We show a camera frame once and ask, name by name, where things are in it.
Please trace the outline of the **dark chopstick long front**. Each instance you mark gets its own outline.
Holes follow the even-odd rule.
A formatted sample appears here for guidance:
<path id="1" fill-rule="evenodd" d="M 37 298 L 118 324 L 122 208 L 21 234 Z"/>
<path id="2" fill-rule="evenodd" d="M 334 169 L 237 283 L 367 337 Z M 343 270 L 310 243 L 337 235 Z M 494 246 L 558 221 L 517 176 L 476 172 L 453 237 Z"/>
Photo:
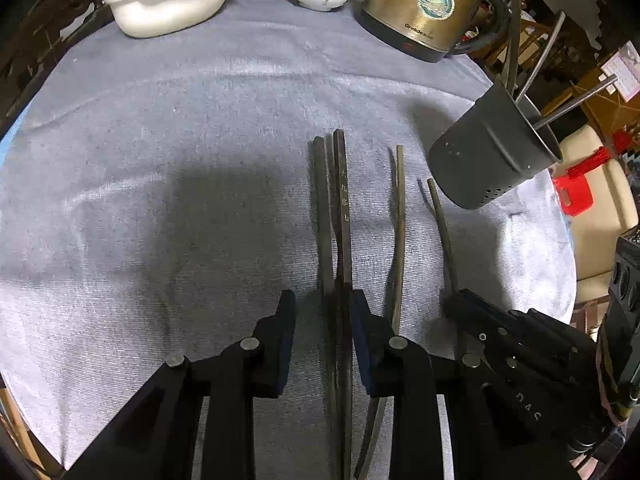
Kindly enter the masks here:
<path id="1" fill-rule="evenodd" d="M 335 228 L 337 266 L 337 378 L 338 393 L 338 458 L 340 478 L 352 478 L 352 329 L 348 312 L 348 296 L 352 287 L 352 254 L 350 250 L 350 211 L 345 133 L 333 133 L 335 199 L 337 226 Z"/>

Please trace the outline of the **white ceramic pot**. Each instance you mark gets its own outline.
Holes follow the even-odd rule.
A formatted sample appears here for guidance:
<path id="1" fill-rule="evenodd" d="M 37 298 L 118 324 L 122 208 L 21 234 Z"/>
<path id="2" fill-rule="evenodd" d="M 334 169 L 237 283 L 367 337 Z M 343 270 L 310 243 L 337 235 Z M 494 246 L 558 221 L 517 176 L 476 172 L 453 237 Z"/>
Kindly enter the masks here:
<path id="1" fill-rule="evenodd" d="M 118 27 L 134 38 L 178 32 L 215 15 L 226 0 L 102 0 Z"/>

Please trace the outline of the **dark chopstick pair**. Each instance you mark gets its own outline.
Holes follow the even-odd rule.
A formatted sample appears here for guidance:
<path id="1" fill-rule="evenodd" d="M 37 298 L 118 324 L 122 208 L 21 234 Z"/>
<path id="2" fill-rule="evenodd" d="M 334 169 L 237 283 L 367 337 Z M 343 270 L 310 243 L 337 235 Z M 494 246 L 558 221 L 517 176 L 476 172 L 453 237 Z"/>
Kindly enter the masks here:
<path id="1" fill-rule="evenodd" d="M 442 202 L 440 201 L 437 185 L 433 178 L 427 179 L 428 192 L 430 192 L 433 203 L 435 218 L 437 222 L 440 244 L 442 245 L 442 256 L 444 257 L 445 274 L 447 279 L 446 295 L 442 300 L 442 310 L 448 314 L 447 307 L 450 300 L 459 290 L 458 274 L 454 264 L 454 253 L 452 252 L 451 240 L 448 233 Z"/>

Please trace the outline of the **grey table cloth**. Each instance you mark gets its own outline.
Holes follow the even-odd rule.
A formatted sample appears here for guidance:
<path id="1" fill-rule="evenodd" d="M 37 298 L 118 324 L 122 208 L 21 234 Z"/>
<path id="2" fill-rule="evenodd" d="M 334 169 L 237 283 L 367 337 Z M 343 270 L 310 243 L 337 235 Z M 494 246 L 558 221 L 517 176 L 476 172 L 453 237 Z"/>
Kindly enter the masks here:
<path id="1" fill-rule="evenodd" d="M 1 373 L 70 468 L 173 353 L 216 356 L 296 296 L 288 384 L 255 404 L 262 479 L 334 479 L 329 315 L 318 287 L 314 139 L 345 135 L 352 279 L 393 302 L 405 152 L 401 333 L 452 358 L 428 150 L 491 85 L 366 32 L 358 3 L 227 0 L 134 39 L 109 24 L 64 55 L 1 167 Z"/>

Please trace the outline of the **dark carved wooden chair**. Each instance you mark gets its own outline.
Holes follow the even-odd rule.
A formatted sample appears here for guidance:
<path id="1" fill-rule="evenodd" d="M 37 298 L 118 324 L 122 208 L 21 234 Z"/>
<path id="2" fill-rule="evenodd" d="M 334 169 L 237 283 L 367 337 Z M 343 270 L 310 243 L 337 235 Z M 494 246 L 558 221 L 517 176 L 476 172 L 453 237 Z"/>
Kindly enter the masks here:
<path id="1" fill-rule="evenodd" d="M 114 21 L 102 0 L 1 0 L 1 133 L 65 53 Z"/>

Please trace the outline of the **brass electric kettle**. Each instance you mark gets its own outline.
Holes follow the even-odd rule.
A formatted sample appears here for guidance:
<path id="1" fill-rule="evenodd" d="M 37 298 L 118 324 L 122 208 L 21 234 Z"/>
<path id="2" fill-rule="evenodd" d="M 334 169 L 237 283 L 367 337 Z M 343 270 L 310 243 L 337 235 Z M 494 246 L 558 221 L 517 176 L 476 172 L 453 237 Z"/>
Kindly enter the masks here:
<path id="1" fill-rule="evenodd" d="M 370 34 L 429 63 L 489 46 L 510 19 L 506 0 L 364 0 L 357 14 Z"/>

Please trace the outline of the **red plastic stool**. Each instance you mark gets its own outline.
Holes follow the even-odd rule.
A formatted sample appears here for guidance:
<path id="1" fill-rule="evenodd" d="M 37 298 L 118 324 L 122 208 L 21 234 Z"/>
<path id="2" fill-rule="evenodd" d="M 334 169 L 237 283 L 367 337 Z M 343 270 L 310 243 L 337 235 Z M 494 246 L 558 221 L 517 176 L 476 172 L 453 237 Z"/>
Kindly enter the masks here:
<path id="1" fill-rule="evenodd" d="M 593 205 L 589 183 L 581 174 L 576 178 L 562 176 L 553 178 L 553 185 L 558 194 L 563 214 L 577 217 Z"/>

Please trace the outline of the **grey metal utensil holder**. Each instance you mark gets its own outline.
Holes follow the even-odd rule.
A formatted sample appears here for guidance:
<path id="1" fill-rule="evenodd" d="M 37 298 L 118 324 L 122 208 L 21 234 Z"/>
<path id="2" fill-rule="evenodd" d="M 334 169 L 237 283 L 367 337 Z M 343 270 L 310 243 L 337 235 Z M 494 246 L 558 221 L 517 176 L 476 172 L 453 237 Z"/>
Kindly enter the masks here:
<path id="1" fill-rule="evenodd" d="M 516 102 L 501 82 L 493 84 L 432 145 L 427 165 L 442 192 L 473 210 L 562 162 L 549 126 L 529 99 Z"/>

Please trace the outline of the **wall calendar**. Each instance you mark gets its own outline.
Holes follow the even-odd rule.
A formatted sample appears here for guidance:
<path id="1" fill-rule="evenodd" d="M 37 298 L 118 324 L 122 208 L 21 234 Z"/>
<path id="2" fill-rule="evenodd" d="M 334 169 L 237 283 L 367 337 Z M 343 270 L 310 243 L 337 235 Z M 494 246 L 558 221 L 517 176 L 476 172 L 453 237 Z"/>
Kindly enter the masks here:
<path id="1" fill-rule="evenodd" d="M 613 86 L 625 102 L 631 101 L 640 91 L 640 58 L 637 48 L 631 41 L 613 54 L 602 66 L 607 77 L 616 75 Z"/>

